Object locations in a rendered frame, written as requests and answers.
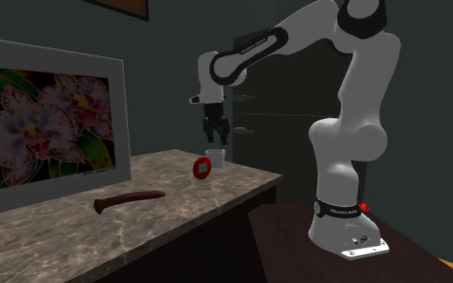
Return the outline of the brown wall picture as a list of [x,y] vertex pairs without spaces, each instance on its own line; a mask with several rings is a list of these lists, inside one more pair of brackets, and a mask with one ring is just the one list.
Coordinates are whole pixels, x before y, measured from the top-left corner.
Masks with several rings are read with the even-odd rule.
[[148,0],[82,0],[96,6],[149,21]]

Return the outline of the white cup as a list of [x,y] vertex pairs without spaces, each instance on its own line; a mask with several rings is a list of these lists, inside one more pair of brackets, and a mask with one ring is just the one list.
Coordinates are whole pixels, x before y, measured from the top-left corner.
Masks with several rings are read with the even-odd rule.
[[210,160],[212,168],[221,168],[224,166],[225,150],[224,149],[205,150],[205,157]]

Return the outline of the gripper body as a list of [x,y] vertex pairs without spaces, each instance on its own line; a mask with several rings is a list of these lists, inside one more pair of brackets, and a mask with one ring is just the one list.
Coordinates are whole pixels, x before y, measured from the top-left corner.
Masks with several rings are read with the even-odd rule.
[[211,133],[214,129],[219,134],[230,134],[229,119],[224,118],[224,106],[222,103],[204,105],[204,131]]

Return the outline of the red round disc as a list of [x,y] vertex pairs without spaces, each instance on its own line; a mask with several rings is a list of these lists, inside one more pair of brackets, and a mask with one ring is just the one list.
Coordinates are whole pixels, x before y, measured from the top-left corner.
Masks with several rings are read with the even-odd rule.
[[206,179],[212,170],[212,164],[209,158],[200,157],[198,158],[192,168],[192,173],[195,178],[199,180]]

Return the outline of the brown curved stick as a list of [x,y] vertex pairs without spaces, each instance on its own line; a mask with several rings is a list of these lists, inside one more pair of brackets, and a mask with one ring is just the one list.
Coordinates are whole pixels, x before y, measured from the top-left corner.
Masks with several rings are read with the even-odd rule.
[[93,202],[93,208],[97,214],[101,214],[106,208],[112,207],[122,203],[129,203],[133,201],[146,200],[146,199],[158,199],[165,196],[166,193],[163,191],[137,191],[126,193],[122,195],[115,195],[105,199],[95,199]]

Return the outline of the dark robot stand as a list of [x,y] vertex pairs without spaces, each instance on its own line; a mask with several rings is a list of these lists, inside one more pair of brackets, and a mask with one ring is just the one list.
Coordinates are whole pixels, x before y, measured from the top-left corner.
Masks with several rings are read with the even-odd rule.
[[358,260],[329,253],[308,237],[309,204],[263,204],[249,213],[267,283],[453,283],[453,268],[368,213],[389,252]]

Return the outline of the dark refrigerator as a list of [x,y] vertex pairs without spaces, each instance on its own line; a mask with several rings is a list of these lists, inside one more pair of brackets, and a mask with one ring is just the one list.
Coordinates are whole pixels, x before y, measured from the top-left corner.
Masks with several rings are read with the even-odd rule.
[[311,125],[340,114],[337,94],[352,57],[321,39],[292,55],[271,55],[233,88],[233,162],[280,174],[278,203],[312,203],[317,167]]

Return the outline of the marble top counter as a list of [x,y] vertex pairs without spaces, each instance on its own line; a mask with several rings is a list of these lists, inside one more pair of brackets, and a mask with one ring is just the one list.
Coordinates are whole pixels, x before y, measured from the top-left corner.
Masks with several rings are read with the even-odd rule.
[[[181,150],[135,156],[130,181],[0,213],[0,283],[94,283],[281,180],[231,162],[199,180],[195,160]],[[166,195],[93,208],[137,191]]]

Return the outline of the framed orchid flower picture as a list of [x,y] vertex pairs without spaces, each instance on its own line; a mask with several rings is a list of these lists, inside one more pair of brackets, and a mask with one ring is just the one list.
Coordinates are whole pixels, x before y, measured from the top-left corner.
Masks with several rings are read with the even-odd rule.
[[0,212],[130,178],[122,60],[0,40]]

